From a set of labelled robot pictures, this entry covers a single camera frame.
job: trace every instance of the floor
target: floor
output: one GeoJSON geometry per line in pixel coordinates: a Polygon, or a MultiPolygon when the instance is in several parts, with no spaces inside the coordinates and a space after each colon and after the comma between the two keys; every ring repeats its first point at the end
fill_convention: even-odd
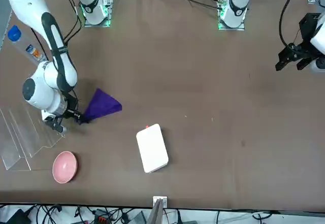
{"type": "MultiPolygon", "coordinates": [[[[4,208],[0,209],[0,221],[6,222],[8,219],[19,209],[21,208],[23,211],[28,210],[31,207],[31,205],[13,205],[13,206],[5,206],[4,208]]],[[[29,215],[29,219],[32,221],[31,223],[37,223],[36,222],[36,214],[37,209],[32,210],[32,212],[29,215]]],[[[74,217],[75,206],[64,206],[62,208],[61,212],[55,211],[52,214],[52,218],[56,223],[60,224],[69,224],[69,223],[76,223],[80,222],[80,217],[74,217]]],[[[97,210],[97,207],[91,207],[91,210],[97,210]]],[[[128,217],[130,220],[132,220],[140,211],[143,211],[143,214],[148,220],[150,215],[150,209],[134,209],[131,210],[128,214],[128,217]]],[[[174,224],[177,223],[177,211],[175,209],[166,209],[166,214],[168,218],[166,218],[166,215],[163,215],[162,218],[162,224],[174,224]]],[[[216,218],[218,211],[206,211],[206,210],[179,210],[181,219],[183,222],[187,221],[196,221],[197,224],[214,224],[216,223],[216,218]]],[[[93,214],[86,208],[81,207],[80,214],[82,216],[82,219],[84,221],[93,221],[93,214]]],[[[45,217],[45,212],[41,209],[38,216],[38,222],[42,223],[43,219],[45,217]]],[[[309,223],[309,224],[321,224],[325,222],[325,217],[314,217],[314,216],[295,216],[295,215],[280,215],[280,214],[273,214],[270,218],[263,220],[261,223],[265,224],[303,224],[303,223],[309,223]]],[[[224,224],[224,223],[240,223],[240,224],[258,224],[260,223],[258,220],[255,220],[252,218],[250,213],[245,212],[226,212],[221,211],[218,218],[218,224],[224,224]]],[[[113,222],[113,224],[121,224],[120,221],[113,222]]]]}

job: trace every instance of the bottle label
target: bottle label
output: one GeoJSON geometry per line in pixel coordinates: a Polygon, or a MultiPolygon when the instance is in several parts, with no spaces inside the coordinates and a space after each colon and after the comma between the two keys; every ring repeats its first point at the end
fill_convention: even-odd
{"type": "Polygon", "coordinates": [[[45,56],[41,54],[38,49],[34,48],[33,45],[28,45],[26,51],[31,54],[38,62],[46,60],[45,56]]]}

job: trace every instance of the purple cloth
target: purple cloth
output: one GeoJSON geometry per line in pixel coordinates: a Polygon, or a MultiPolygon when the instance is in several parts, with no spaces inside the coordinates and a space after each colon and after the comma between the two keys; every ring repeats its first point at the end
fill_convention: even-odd
{"type": "Polygon", "coordinates": [[[119,101],[110,97],[101,89],[96,89],[84,116],[89,120],[112,114],[122,110],[122,105],[119,101]]]}

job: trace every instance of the clear acrylic stand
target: clear acrylic stand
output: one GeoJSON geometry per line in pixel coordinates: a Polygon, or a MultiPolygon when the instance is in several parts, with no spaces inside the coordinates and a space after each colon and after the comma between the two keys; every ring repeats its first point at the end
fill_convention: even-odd
{"type": "Polygon", "coordinates": [[[43,147],[52,148],[61,138],[42,122],[40,110],[30,105],[0,108],[0,154],[7,170],[49,170],[52,162],[45,164],[42,159],[35,163],[32,159],[43,147]]]}

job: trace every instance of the table surface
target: table surface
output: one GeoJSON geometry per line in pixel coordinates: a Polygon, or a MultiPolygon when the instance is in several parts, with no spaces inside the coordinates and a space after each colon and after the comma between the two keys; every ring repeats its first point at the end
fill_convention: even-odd
{"type": "MultiPolygon", "coordinates": [[[[66,34],[67,0],[46,0],[66,34]]],[[[198,0],[212,4],[210,0],[198,0]]],[[[1,201],[322,211],[325,207],[325,76],[290,64],[276,72],[283,45],[278,20],[286,0],[251,0],[245,31],[218,31],[216,13],[186,0],[115,0],[110,28],[83,28],[69,43],[84,108],[95,88],[121,112],[75,125],[47,155],[73,151],[69,184],[51,171],[0,168],[1,201]],[[169,164],[143,170],[136,133],[162,127],[169,164]]],[[[283,35],[293,41],[313,7],[292,0],[283,35]]],[[[10,25],[18,23],[13,15],[10,25]]],[[[35,70],[6,39],[0,53],[0,102],[22,101],[35,70]]]]}

